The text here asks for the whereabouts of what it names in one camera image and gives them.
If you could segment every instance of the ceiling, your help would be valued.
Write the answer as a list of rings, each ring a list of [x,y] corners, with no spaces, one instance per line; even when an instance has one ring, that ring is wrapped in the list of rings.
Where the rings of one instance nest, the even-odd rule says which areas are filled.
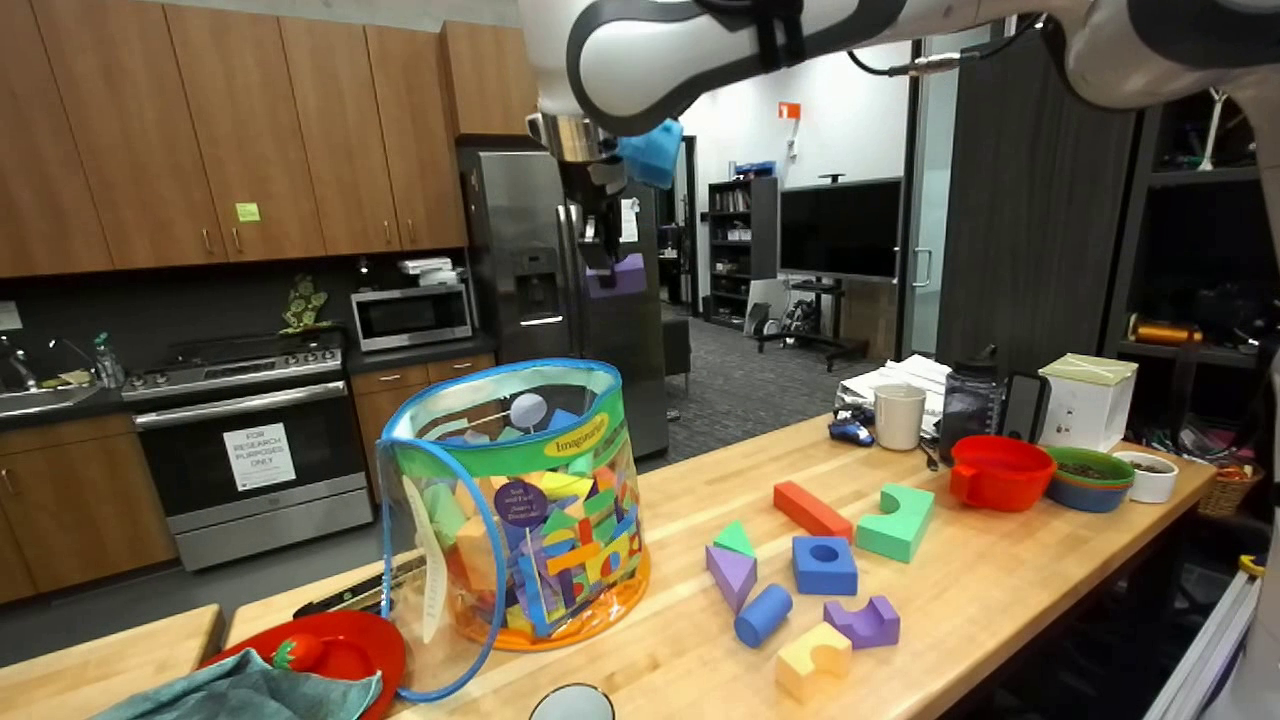
[[[230,6],[261,16],[311,16],[337,25],[394,25],[394,29],[440,29],[461,25],[520,25],[517,0],[157,0],[190,6]]]

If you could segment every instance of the red bowl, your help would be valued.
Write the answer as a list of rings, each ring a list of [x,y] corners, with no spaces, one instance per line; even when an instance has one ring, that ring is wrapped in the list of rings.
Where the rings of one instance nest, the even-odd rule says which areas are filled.
[[[1023,512],[1058,471],[1058,460],[1012,435],[964,435],[951,442],[951,490],[967,507]]]

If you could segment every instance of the backsplash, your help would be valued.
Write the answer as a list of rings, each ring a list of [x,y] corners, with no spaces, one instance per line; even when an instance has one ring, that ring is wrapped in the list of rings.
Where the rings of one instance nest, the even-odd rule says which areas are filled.
[[[39,352],[50,339],[62,339],[63,348],[93,352],[93,339],[108,332],[125,373],[133,373],[157,363],[171,343],[279,332],[289,286],[301,276],[316,293],[330,293],[326,320],[331,328],[353,322],[348,294],[358,286],[404,284],[397,255],[376,255],[0,280],[0,298],[17,298],[26,320],[13,343]]]

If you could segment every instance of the computer screen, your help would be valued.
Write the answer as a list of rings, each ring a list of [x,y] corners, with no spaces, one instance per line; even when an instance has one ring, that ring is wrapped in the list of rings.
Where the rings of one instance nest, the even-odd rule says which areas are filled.
[[[782,271],[898,276],[903,180],[788,187],[782,204]]]

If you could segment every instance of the microwave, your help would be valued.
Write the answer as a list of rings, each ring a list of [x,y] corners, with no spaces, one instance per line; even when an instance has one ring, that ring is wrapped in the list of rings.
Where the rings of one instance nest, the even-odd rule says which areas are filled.
[[[353,293],[353,332],[359,352],[470,339],[476,302],[470,284]]]

